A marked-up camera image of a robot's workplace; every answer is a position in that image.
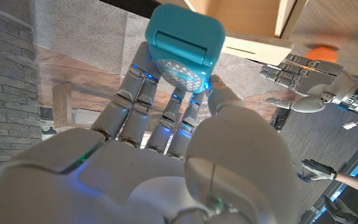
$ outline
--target gray carpet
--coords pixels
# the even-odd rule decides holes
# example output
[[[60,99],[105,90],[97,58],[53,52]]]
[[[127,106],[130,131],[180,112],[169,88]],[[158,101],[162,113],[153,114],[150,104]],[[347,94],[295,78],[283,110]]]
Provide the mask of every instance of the gray carpet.
[[[291,111],[281,131],[292,154],[297,172],[310,172],[301,166],[303,159],[314,159],[339,170],[358,150],[358,126],[350,130],[343,124],[358,121],[358,114],[345,112],[334,104],[317,113]],[[306,183],[297,180],[299,192],[299,218],[317,201],[330,180]]]

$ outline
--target teal plastic object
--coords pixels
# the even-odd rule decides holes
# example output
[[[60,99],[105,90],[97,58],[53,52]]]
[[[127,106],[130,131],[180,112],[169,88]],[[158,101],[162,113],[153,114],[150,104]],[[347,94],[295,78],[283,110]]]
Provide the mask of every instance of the teal plastic object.
[[[152,58],[167,82],[193,93],[208,88],[226,36],[219,21],[162,4],[155,8],[145,35]]]

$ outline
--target wooden floor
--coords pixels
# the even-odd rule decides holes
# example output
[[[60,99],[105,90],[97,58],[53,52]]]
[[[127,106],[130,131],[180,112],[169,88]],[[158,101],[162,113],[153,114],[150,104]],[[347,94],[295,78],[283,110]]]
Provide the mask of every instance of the wooden floor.
[[[39,103],[52,107],[52,88],[70,82],[72,107],[102,111],[111,101],[122,82],[122,77],[98,67],[81,62],[44,47],[35,46]],[[153,104],[153,116],[160,116],[170,99],[170,95],[157,91]]]

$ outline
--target blue light strip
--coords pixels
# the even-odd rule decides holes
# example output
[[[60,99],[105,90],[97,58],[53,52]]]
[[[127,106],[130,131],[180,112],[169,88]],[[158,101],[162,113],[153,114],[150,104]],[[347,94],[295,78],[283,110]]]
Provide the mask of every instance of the blue light strip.
[[[351,172],[351,176],[355,177],[358,174],[358,165],[356,166],[356,168],[354,168],[354,170]],[[335,201],[335,199],[337,199],[341,193],[345,190],[345,188],[347,187],[346,184],[341,184],[341,186],[339,186],[339,188],[335,191],[335,193],[333,194],[333,196],[331,196],[331,201]],[[317,214],[317,216],[313,219],[313,223],[326,211],[326,208],[323,207],[323,209],[321,209],[321,211]]]

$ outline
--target wall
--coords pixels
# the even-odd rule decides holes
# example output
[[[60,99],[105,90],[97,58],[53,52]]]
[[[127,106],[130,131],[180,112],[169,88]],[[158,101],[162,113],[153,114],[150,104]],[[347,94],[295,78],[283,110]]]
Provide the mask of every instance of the wall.
[[[0,15],[0,165],[40,141],[31,29]]]

